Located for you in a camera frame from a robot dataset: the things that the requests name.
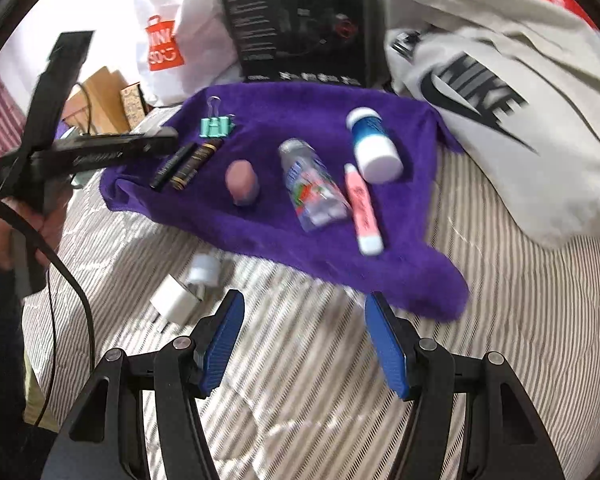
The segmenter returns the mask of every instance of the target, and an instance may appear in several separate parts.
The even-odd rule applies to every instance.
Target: black handheld device
[[[92,36],[92,31],[81,31],[58,37],[38,79],[20,146],[0,157],[0,198],[14,197],[48,214],[72,174],[138,157],[169,155],[177,149],[178,136],[173,128],[140,135],[56,140],[64,103],[77,82]],[[19,232],[13,234],[12,247],[18,296],[25,298],[43,290],[45,270],[35,258],[35,248]]]

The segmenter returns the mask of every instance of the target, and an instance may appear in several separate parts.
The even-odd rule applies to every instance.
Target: white shopping bag
[[[236,61],[220,0],[135,0],[138,71],[147,102],[183,102]]]

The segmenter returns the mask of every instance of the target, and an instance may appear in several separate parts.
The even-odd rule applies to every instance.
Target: black gripper frame
[[[227,328],[232,310],[244,318],[244,298],[230,290],[215,314],[203,317],[189,336],[157,352],[127,356],[106,352],[84,385],[52,447],[42,480],[150,480],[144,440],[142,391],[155,391],[160,447],[170,480],[218,480],[196,407],[208,397],[208,350]],[[239,332],[231,334],[233,343]],[[211,388],[224,368],[216,370]]]
[[[389,480],[438,480],[445,459],[454,394],[466,394],[457,480],[564,480],[538,412],[506,359],[450,354],[420,338],[373,293],[405,357],[410,420]]]
[[[34,91],[20,146],[0,157],[0,198],[14,197],[47,215],[71,175],[126,164],[135,158],[168,155],[177,133],[164,128],[145,136],[81,136],[56,140],[64,104],[86,60],[93,32],[60,34]],[[23,299],[43,290],[45,269],[20,234],[12,241],[16,292]]]

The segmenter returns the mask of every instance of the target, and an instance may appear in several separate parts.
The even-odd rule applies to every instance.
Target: electric cord
[[[51,358],[51,377],[49,379],[49,386],[46,389],[45,402],[42,405],[42,409],[40,410],[40,414],[38,418],[33,423],[33,427],[37,428],[40,425],[40,421],[42,421],[42,417],[45,415],[46,408],[49,405],[49,400],[51,399],[51,392],[54,389],[54,381],[56,380],[56,358],[58,357],[58,332],[56,332],[56,314],[54,312],[54,300],[51,297],[51,276],[49,273],[49,268],[46,269],[46,291],[49,296],[49,312],[51,313],[51,334],[54,342],[54,352]]]
[[[82,90],[85,99],[87,99],[87,135],[91,135],[91,114],[93,113],[93,108],[91,107],[91,98],[89,97],[89,93],[82,83],[77,82],[76,85],[80,88],[80,90]]]
[[[84,310],[84,316],[87,323],[87,333],[89,338],[89,366],[90,372],[95,369],[95,334],[93,329],[93,314],[91,312],[91,305],[87,299],[87,295],[82,290],[80,284],[76,281],[74,276],[66,268],[65,264],[58,257],[56,252],[46,243],[44,237],[36,231],[22,216],[11,209],[8,205],[0,200],[0,218],[7,222],[13,229],[21,233],[31,245],[39,249],[53,264],[53,266],[60,272],[62,277],[67,280],[69,285],[80,298],[82,303],[82,309]]]
[[[18,159],[17,159],[17,158],[16,158],[16,159],[13,161],[13,164],[12,164],[12,165],[11,165],[11,167],[9,168],[9,173],[11,173],[11,171],[13,170],[13,167],[16,165],[16,162],[17,162],[17,161],[18,161]],[[2,191],[2,188],[4,187],[4,183],[5,183],[6,181],[7,181],[7,179],[5,178],[5,179],[2,181],[2,184],[0,184],[0,192]]]

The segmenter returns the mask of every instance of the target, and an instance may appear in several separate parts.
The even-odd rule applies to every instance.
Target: clear plastic bottle
[[[350,216],[349,203],[311,146],[304,140],[288,139],[278,153],[286,189],[305,231]]]

